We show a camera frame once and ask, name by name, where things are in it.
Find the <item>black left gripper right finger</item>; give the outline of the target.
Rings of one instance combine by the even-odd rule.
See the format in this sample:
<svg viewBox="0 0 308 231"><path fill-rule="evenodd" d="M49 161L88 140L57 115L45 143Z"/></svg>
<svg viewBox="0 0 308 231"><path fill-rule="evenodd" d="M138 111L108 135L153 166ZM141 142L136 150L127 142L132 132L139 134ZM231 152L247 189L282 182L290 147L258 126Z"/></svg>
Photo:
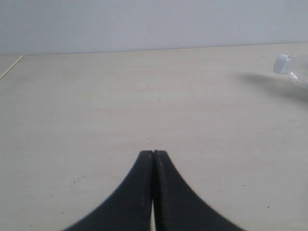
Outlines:
<svg viewBox="0 0 308 231"><path fill-rule="evenodd" d="M154 151L154 219L157 231L241 231L186 183L166 151Z"/></svg>

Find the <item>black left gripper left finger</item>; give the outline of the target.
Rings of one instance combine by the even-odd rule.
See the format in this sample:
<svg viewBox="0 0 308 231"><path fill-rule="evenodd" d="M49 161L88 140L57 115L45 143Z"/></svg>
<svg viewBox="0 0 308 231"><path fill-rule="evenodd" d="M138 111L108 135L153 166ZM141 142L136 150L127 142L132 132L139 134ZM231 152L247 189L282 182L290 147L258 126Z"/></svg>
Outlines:
<svg viewBox="0 0 308 231"><path fill-rule="evenodd" d="M141 151L125 179L96 209L67 231L149 231L153 151Z"/></svg>

